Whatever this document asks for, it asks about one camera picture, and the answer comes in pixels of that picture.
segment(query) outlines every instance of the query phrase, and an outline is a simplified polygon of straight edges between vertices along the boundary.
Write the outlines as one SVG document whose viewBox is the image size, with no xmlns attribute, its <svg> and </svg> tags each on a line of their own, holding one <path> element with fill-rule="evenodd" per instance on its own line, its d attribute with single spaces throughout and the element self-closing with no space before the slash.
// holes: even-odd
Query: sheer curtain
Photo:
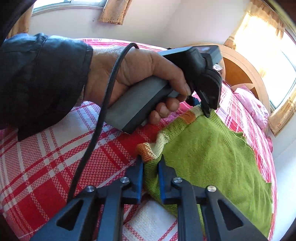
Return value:
<svg viewBox="0 0 296 241">
<path fill-rule="evenodd" d="M 122 25 L 132 0 L 107 0 L 99 22 Z"/>
<path fill-rule="evenodd" d="M 7 35 L 7 38 L 10 38 L 16 34 L 20 33 L 27 33 L 29 31 L 29 25 L 30 25 L 30 19 L 33 12 L 33 6 L 32 5 L 14 24 L 12 29 L 10 30 L 9 34 Z"/>
<path fill-rule="evenodd" d="M 258 71 L 266 89 L 281 87 L 278 53 L 285 32 L 280 17 L 261 0 L 251 0 L 238 28 L 224 45 L 243 55 Z M 296 110 L 296 89 L 270 115 L 268 124 L 276 136 Z"/>
</svg>

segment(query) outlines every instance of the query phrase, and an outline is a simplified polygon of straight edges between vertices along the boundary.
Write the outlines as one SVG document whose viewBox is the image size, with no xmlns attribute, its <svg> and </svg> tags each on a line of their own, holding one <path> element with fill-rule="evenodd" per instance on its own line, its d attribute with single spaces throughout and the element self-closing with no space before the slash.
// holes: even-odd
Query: bedspread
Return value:
<svg viewBox="0 0 296 241">
<path fill-rule="evenodd" d="M 112 39 L 83 39 L 94 47 L 126 46 L 129 42 Z M 139 44 L 154 51 L 160 47 Z M 253 148 L 263 178 L 272 182 L 274 213 L 269 233 L 271 240 L 276 217 L 277 190 L 272 155 L 264 133 L 225 85 L 222 86 L 218 116 L 233 131 L 243 131 Z M 136 145 L 154 142 L 157 132 L 186 111 L 171 113 L 157 126 L 146 125 L 132 135 L 104 124 L 95 150 L 78 183 L 76 193 L 87 185 L 101 187 L 124 176 L 135 162 Z M 66 204 L 67 192 L 91 139 L 100 108 L 91 102 L 75 107 L 56 125 L 17 141 L 17 130 L 0 131 L 0 211 L 20 240 L 29 240 Z M 140 205 L 126 205 L 123 240 L 177 240 L 177 221 L 158 203 L 143 196 Z"/>
</svg>

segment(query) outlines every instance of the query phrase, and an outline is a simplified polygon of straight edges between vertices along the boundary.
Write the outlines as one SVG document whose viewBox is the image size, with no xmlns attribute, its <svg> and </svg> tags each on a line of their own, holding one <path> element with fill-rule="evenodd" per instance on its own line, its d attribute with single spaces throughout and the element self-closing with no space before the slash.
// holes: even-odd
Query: silver bolt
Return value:
<svg viewBox="0 0 296 241">
<path fill-rule="evenodd" d="M 182 180 L 182 178 L 180 178 L 180 177 L 174 177 L 173 178 L 173 182 L 174 183 L 181 183 L 183 180 Z"/>
<path fill-rule="evenodd" d="M 128 183 L 129 182 L 129 178 L 128 177 L 122 177 L 120 179 L 120 182 L 122 182 L 122 183 Z"/>
<path fill-rule="evenodd" d="M 85 188 L 85 190 L 86 190 L 87 192 L 93 192 L 95 189 L 96 189 L 96 188 L 95 188 L 94 186 L 87 186 L 87 187 Z"/>
<path fill-rule="evenodd" d="M 207 190 L 208 190 L 209 192 L 215 192 L 215 191 L 217 190 L 217 188 L 216 188 L 215 186 L 213 186 L 213 185 L 209 185 L 209 186 L 207 187 Z"/>
</svg>

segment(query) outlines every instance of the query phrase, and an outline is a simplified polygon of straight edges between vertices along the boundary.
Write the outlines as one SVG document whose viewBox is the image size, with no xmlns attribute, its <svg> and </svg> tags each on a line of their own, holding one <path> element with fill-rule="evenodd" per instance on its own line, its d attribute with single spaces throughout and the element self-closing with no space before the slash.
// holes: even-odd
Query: dark jacket sleeve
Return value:
<svg viewBox="0 0 296 241">
<path fill-rule="evenodd" d="M 0 48 L 0 127 L 18 140 L 64 118 L 87 84 L 93 49 L 60 36 L 18 34 Z"/>
</svg>

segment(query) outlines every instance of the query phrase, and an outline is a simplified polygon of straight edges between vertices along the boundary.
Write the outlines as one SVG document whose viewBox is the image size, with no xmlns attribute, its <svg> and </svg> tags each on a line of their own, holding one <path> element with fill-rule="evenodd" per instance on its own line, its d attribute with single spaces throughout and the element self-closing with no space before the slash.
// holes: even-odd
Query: black cable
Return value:
<svg viewBox="0 0 296 241">
<path fill-rule="evenodd" d="M 139 48 L 136 43 L 130 43 L 120 53 L 119 57 L 117 58 L 117 60 L 116 60 L 116 62 L 114 64 L 114 67 L 113 67 L 112 72 L 110 74 L 110 78 L 109 78 L 109 81 L 107 83 L 107 87 L 106 87 L 106 90 L 105 90 L 105 95 L 104 95 L 104 98 L 103 98 L 103 104 L 102 104 L 102 108 L 101 108 L 101 111 L 100 111 L 100 114 L 99 114 L 99 117 L 98 117 L 98 121 L 96 123 L 95 131 L 93 133 L 93 136 L 91 138 L 89 146 L 87 147 L 83 157 L 81 158 L 81 160 L 79 162 L 79 165 L 78 165 L 78 167 L 76 169 L 76 172 L 74 174 L 74 177 L 72 179 L 70 189 L 69 189 L 69 193 L 68 193 L 67 203 L 69 203 L 73 199 L 74 193 L 75 193 L 78 181 L 80 179 L 80 176 L 81 176 L 81 174 L 83 172 L 83 169 L 85 168 L 85 166 L 86 166 L 86 164 L 87 164 L 87 162 L 88 162 L 88 160 L 89 160 L 89 158 L 90 158 L 90 156 L 91 156 L 91 154 L 92 154 L 92 152 L 93 152 L 93 150 L 94 150 L 94 148 L 96 146 L 96 143 L 98 141 L 98 138 L 99 138 L 99 136 L 101 134 L 101 131 L 102 131 L 102 128 L 103 128 L 104 119 L 106 117 L 106 113 L 107 113 L 111 93 L 112 93 L 112 90 L 113 90 L 113 87 L 114 87 L 114 83 L 115 83 L 115 80 L 116 80 L 117 73 L 119 71 L 119 67 L 120 67 L 121 62 L 123 61 L 124 57 L 126 56 L 127 52 L 132 47 L 135 47 L 137 49 Z"/>
</svg>

